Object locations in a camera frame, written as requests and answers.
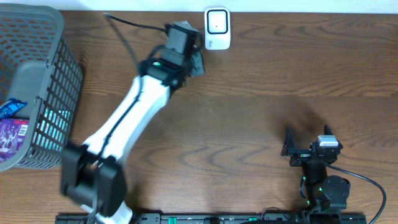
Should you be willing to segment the white barcode scanner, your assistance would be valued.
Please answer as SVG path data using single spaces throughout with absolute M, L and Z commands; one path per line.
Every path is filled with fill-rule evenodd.
M 231 16 L 225 7 L 211 7 L 204 13 L 205 47 L 226 50 L 231 45 Z

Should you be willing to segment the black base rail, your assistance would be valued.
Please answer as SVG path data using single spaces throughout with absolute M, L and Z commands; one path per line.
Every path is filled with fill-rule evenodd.
M 133 215 L 130 224 L 237 224 L 237 223 L 342 223 L 366 224 L 364 215 L 314 215 L 308 219 L 296 214 L 266 213 L 264 215 L 161 215 L 142 213 Z

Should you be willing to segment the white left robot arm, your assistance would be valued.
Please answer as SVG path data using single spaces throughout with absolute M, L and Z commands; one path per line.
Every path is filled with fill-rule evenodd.
M 205 72 L 203 36 L 187 21 L 167 25 L 167 42 L 137 66 L 127 95 L 84 143 L 61 152 L 61 193 L 87 209 L 79 223 L 129 223 L 133 212 L 124 199 L 123 167 L 137 139 L 188 76 Z

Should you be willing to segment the mint green wipes pack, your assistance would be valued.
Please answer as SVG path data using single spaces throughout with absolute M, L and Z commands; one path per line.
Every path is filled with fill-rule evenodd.
M 32 142 L 42 148 L 60 152 L 68 138 L 70 118 L 69 111 L 46 108 L 44 114 L 39 116 Z

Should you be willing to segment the blue snack wrapper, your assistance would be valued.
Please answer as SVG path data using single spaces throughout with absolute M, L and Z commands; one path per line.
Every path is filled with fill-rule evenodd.
M 15 98 L 8 99 L 1 105 L 1 119 L 11 118 L 26 105 L 27 102 L 23 102 Z

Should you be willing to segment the grey plastic mesh basket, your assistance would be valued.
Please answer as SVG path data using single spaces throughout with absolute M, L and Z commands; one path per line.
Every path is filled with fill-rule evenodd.
M 73 127 L 83 71 L 64 36 L 64 27 L 63 16 L 52 7 L 1 4 L 1 102 L 10 98 L 27 102 L 13 117 L 29 121 L 22 147 L 1 163 L 2 171 L 60 165 L 61 151 L 37 146 L 32 138 L 46 108 L 71 113 L 68 137 Z

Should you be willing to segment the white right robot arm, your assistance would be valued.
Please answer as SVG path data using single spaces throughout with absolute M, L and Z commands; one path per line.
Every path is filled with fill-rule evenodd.
M 308 200 L 311 209 L 334 212 L 347 208 L 350 182 L 337 175 L 328 175 L 326 170 L 337 161 L 342 149 L 343 145 L 328 126 L 325 126 L 324 133 L 305 149 L 296 147 L 292 129 L 287 128 L 280 154 L 290 158 L 291 167 L 302 168 L 300 193 Z

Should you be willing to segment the purple Carefree pad pack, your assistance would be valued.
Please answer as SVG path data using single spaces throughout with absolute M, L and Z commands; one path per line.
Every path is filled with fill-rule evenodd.
M 1 120 L 1 162 L 13 158 L 22 147 L 29 121 L 26 119 Z

